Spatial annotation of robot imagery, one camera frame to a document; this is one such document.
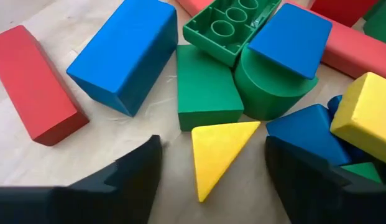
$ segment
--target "green half-cylinder block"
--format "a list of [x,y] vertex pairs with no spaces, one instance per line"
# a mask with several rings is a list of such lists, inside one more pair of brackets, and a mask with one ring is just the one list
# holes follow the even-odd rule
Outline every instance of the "green half-cylinder block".
[[183,26],[191,44],[233,67],[281,0],[215,0]]
[[369,20],[378,11],[378,9],[385,1],[386,0],[378,0],[378,2],[374,6],[372,6],[372,8],[363,16],[363,18],[365,20]]
[[244,105],[230,68],[194,45],[177,47],[178,115],[180,129],[234,123]]
[[308,80],[244,47],[235,82],[244,104],[244,114],[271,120],[287,112],[315,87],[318,78]]
[[382,183],[377,169],[371,162],[342,166],[342,168],[380,184]]
[[364,32],[386,43],[386,1],[364,24]]

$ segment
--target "dark blue block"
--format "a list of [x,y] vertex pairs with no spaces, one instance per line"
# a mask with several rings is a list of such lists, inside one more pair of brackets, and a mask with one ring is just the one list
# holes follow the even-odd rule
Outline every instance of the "dark blue block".
[[332,165],[350,163],[349,155],[329,132],[331,120],[322,105],[313,105],[266,124],[270,136],[321,156]]
[[248,48],[314,79],[332,23],[291,4],[284,4]]
[[[338,110],[339,103],[341,102],[341,100],[342,100],[342,95],[338,95],[338,96],[332,97],[327,103],[328,113],[329,113],[329,117],[331,118],[331,121],[334,119],[335,113]],[[339,140],[343,148],[350,155],[354,163],[367,161],[367,159],[369,158],[367,153],[365,153],[363,150],[359,149],[358,147],[353,146],[347,141],[340,139],[337,136],[335,137]]]
[[124,1],[68,67],[94,100],[134,116],[178,42],[173,6]]

